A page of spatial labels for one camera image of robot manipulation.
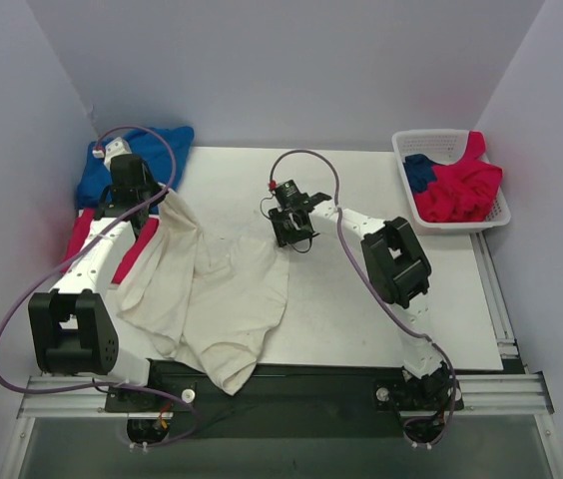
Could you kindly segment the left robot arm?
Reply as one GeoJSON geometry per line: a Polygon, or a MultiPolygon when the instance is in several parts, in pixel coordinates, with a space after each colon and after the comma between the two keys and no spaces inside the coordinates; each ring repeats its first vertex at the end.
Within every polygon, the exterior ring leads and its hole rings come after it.
{"type": "Polygon", "coordinates": [[[150,360],[128,347],[105,304],[157,229],[144,201],[160,185],[148,164],[135,154],[110,163],[112,184],[103,191],[84,243],[97,243],[66,269],[48,292],[34,293],[28,313],[40,369],[46,373],[99,377],[130,384],[128,397],[144,411],[157,408],[164,386],[150,375],[150,360]]]}

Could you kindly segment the folded red t-shirt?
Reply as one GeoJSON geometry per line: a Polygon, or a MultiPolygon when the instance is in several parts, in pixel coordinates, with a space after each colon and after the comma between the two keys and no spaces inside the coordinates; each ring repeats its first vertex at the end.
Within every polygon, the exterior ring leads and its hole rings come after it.
{"type": "MultiPolygon", "coordinates": [[[[95,209],[84,208],[79,211],[74,221],[71,237],[69,239],[63,261],[69,259],[73,254],[77,253],[85,244],[87,236],[90,232],[91,222],[94,220],[95,209]]],[[[125,276],[130,272],[132,266],[138,259],[142,250],[147,246],[149,241],[155,235],[159,225],[157,216],[150,215],[148,221],[143,226],[139,237],[133,246],[125,253],[117,270],[113,276],[112,284],[119,285],[125,276]]]]}

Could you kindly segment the white t-shirt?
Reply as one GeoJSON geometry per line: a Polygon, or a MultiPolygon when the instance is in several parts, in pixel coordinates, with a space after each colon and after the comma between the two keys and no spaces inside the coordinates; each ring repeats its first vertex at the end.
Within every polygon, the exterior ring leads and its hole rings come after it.
{"type": "Polygon", "coordinates": [[[238,393],[267,334],[282,321],[289,258],[273,240],[213,241],[185,201],[168,192],[156,232],[118,286],[118,315],[166,359],[238,393]]]}

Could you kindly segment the red t-shirt in basket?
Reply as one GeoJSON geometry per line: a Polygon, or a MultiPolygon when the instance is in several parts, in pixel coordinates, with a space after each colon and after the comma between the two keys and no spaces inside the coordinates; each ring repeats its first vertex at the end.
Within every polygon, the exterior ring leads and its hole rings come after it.
{"type": "Polygon", "coordinates": [[[503,170],[482,160],[485,137],[470,131],[460,160],[452,165],[436,165],[436,181],[425,192],[415,194],[420,217],[429,223],[479,223],[492,211],[503,170]]]}

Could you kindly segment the blue t-shirt pile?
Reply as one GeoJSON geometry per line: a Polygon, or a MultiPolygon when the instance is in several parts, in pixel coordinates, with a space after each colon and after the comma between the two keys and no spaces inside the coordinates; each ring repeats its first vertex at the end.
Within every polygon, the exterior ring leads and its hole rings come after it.
{"type": "MultiPolygon", "coordinates": [[[[152,128],[152,130],[169,144],[175,155],[177,166],[172,189],[176,191],[185,172],[195,131],[190,126],[175,129],[152,128]]],[[[165,184],[172,172],[171,157],[166,147],[156,137],[143,131],[133,130],[122,138],[128,143],[133,154],[139,155],[147,162],[154,179],[158,183],[165,184]]],[[[93,156],[94,146],[95,143],[91,142],[87,147],[86,166],[76,188],[78,210],[94,209],[98,205],[102,191],[112,182],[110,172],[103,161],[93,156]]]]}

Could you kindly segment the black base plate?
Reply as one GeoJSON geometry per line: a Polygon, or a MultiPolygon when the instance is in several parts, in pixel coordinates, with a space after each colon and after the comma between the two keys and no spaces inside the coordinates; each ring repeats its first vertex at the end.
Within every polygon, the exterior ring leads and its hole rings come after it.
{"type": "Polygon", "coordinates": [[[132,439],[435,439],[464,407],[447,367],[422,379],[402,368],[260,365],[234,395],[201,372],[155,361],[149,388],[109,390],[105,410],[127,415],[132,439]]]}

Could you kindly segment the blue t-shirt in basket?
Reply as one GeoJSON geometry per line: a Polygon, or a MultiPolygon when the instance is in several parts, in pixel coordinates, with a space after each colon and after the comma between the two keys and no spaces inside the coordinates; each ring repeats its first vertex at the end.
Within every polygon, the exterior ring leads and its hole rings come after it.
{"type": "Polygon", "coordinates": [[[405,157],[404,171],[410,189],[414,194],[425,192],[431,182],[436,181],[433,168],[436,163],[423,154],[414,154],[405,157]]]}

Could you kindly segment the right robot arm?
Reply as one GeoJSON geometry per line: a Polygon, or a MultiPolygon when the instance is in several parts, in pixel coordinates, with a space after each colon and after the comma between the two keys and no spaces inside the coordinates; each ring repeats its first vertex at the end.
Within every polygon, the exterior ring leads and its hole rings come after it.
{"type": "Polygon", "coordinates": [[[337,205],[325,193],[303,193],[295,181],[271,183],[278,205],[266,213],[281,247],[312,246],[319,235],[339,240],[349,262],[399,329],[409,403],[426,407],[440,385],[432,375],[446,363],[432,339],[428,308],[431,264],[410,223],[375,219],[337,205]]]}

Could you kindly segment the white plastic basket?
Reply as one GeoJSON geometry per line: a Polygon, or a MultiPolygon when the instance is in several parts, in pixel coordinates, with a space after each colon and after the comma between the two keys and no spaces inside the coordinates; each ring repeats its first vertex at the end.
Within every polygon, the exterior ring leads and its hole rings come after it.
{"type": "Polygon", "coordinates": [[[394,134],[392,145],[420,232],[478,233],[510,222],[503,170],[488,161],[482,133],[409,130],[394,134]]]}

